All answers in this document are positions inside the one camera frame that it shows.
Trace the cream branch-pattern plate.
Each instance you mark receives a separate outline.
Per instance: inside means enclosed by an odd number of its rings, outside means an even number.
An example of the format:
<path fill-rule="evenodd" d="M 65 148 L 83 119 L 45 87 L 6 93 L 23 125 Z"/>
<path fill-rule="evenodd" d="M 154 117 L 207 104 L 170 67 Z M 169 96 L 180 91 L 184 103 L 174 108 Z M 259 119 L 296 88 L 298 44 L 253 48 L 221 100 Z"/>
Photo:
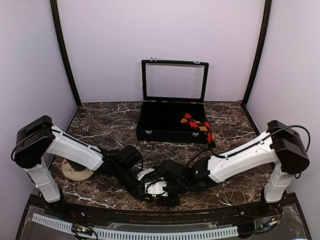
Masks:
<path fill-rule="evenodd" d="M 61 172 L 65 178 L 74 182 L 86 181 L 94 174 L 92 170 L 87 168 L 82 171 L 75 170 L 66 159 L 61 164 Z"/>

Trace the black glass-lid display case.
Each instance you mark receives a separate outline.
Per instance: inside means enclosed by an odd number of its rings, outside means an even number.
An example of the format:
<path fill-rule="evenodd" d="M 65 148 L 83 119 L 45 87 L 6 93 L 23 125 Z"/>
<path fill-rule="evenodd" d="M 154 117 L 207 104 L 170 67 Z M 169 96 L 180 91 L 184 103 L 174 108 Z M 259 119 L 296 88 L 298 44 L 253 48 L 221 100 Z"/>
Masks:
<path fill-rule="evenodd" d="M 207 121 L 204 99 L 209 63 L 153 57 L 141 61 L 141 73 L 137 140 L 208 143 L 207 131 L 199 127 Z"/>

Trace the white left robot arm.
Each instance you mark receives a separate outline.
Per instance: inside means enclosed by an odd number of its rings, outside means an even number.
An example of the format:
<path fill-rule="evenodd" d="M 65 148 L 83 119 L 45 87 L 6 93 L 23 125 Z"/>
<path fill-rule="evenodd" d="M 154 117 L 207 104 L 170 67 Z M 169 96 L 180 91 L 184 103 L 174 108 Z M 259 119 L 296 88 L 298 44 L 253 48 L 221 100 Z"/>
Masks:
<path fill-rule="evenodd" d="M 10 158 L 27 172 L 60 218 L 67 218 L 71 208 L 62 200 L 62 191 L 43 161 L 44 154 L 56 155 L 90 171 L 115 177 L 130 195 L 143 199 L 139 191 L 142 184 L 131 170 L 143 160 L 135 147 L 128 145 L 121 150 L 106 150 L 89 145 L 63 132 L 52 123 L 50 116 L 43 115 L 17 132 Z"/>

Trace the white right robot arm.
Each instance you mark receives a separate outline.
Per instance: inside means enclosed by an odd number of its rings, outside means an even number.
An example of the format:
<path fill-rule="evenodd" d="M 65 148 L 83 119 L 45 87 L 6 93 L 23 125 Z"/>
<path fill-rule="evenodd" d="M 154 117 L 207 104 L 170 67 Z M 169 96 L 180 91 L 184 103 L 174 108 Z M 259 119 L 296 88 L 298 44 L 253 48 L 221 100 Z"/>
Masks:
<path fill-rule="evenodd" d="M 300 134 L 300 125 L 284 125 L 278 120 L 253 140 L 230 151 L 200 160 L 192 159 L 182 165 L 174 160 L 163 161 L 159 166 L 138 173 L 143 180 L 148 174 L 155 179 L 143 184 L 143 192 L 153 198 L 179 198 L 188 192 L 202 192 L 219 183 L 260 165 L 274 163 L 275 167 L 261 191 L 261 201 L 255 213 L 266 217 L 275 208 L 295 175 L 300 175 L 310 165 L 308 150 Z"/>

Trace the dark blue mug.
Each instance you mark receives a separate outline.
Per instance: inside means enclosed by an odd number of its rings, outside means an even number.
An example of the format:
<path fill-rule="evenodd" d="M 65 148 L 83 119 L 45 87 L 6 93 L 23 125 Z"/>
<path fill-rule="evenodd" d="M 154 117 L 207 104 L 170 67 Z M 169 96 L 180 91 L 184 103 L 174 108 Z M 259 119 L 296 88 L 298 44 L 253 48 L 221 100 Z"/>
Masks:
<path fill-rule="evenodd" d="M 71 160 L 67 160 L 67 162 L 76 172 L 82 172 L 86 169 L 85 166 L 78 164 L 76 162 L 73 162 Z"/>

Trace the red orange argyle sock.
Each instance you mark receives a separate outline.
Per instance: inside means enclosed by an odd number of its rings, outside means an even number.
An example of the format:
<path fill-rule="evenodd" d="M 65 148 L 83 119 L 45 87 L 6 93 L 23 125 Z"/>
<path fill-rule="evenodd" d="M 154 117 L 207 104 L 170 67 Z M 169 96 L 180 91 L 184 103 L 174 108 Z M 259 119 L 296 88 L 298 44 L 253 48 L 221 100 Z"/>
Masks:
<path fill-rule="evenodd" d="M 180 123 L 189 126 L 199 133 L 203 133 L 206 136 L 206 144 L 209 148 L 214 149 L 216 147 L 216 136 L 212 134 L 211 125 L 206 120 L 194 120 L 189 113 L 186 113 L 180 120 Z"/>

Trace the right black frame post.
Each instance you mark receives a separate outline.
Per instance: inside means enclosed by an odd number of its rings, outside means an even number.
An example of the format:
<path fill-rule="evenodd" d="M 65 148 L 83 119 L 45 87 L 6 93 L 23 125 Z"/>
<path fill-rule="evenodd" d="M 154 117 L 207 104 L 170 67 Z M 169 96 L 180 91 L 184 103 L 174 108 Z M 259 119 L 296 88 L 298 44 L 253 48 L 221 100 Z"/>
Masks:
<path fill-rule="evenodd" d="M 265 46 L 265 41 L 266 41 L 266 36 L 267 36 L 267 31 L 268 31 L 268 26 L 269 26 L 269 20 L 270 20 L 270 15 L 271 15 L 271 8 L 272 8 L 272 0 L 265 0 L 264 1 L 264 8 L 263 8 L 263 14 L 262 14 L 262 21 L 261 21 L 261 27 L 260 27 L 260 32 L 259 32 L 259 37 L 258 37 L 258 42 L 257 42 L 257 47 L 252 63 L 252 68 L 250 71 L 248 83 L 244 92 L 244 96 L 242 99 L 242 107 L 246 108 L 255 84 L 255 80 L 258 74 L 258 69 L 260 66 L 264 46 Z"/>

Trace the black frame post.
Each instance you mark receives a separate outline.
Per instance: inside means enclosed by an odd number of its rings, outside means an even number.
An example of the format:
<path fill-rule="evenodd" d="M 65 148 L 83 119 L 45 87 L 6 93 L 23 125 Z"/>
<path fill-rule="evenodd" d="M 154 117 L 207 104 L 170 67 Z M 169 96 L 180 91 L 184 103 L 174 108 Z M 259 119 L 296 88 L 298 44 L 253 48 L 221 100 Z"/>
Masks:
<path fill-rule="evenodd" d="M 55 29 L 56 39 L 57 39 L 62 63 L 64 66 L 64 70 L 66 73 L 67 81 L 68 81 L 73 99 L 75 101 L 75 104 L 79 108 L 82 105 L 82 101 L 81 101 L 79 91 L 76 86 L 74 75 L 72 73 L 71 64 L 69 61 L 69 56 L 67 53 L 67 48 L 66 48 L 66 44 L 65 44 L 65 40 L 64 40 L 64 35 L 63 35 L 62 24 L 61 24 L 60 15 L 59 15 L 58 1 L 57 0 L 50 0 L 50 8 L 51 8 L 51 14 L 52 14 L 52 19 L 53 19 L 53 25 L 54 25 L 54 29 Z"/>
<path fill-rule="evenodd" d="M 262 14 L 262 21 L 261 21 L 261 27 L 260 27 L 260 32 L 259 32 L 259 37 L 258 37 L 258 42 L 257 42 L 257 47 L 252 63 L 252 68 L 250 71 L 248 83 L 244 92 L 244 96 L 242 99 L 242 107 L 246 108 L 255 84 L 255 80 L 258 74 L 258 69 L 260 66 L 264 46 L 265 46 L 265 41 L 266 41 L 266 36 L 267 36 L 267 31 L 268 31 L 268 26 L 269 26 L 269 20 L 270 20 L 270 15 L 271 15 L 271 8 L 272 8 L 272 0 L 265 0 L 264 1 L 264 8 L 263 8 L 263 14 Z"/>

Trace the left black frame post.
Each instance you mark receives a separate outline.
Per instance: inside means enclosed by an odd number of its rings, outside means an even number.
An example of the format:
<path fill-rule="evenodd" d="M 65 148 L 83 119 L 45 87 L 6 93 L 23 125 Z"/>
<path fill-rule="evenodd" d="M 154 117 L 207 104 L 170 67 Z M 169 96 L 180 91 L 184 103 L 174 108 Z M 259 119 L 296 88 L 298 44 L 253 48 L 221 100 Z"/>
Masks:
<path fill-rule="evenodd" d="M 51 14 L 52 14 L 52 19 L 53 19 L 53 25 L 54 25 L 54 29 L 55 29 L 56 39 L 57 39 L 62 63 L 64 66 L 64 70 L 66 73 L 67 81 L 68 81 L 73 99 L 75 101 L 75 104 L 79 108 L 82 105 L 82 101 L 81 101 L 79 91 L 76 86 L 74 75 L 72 73 L 71 64 L 69 61 L 69 56 L 67 53 L 67 48 L 66 48 L 66 44 L 65 44 L 65 40 L 64 40 L 64 35 L 63 35 L 62 24 L 61 24 L 60 15 L 59 15 L 58 1 L 57 0 L 50 0 L 50 8 L 51 8 Z"/>

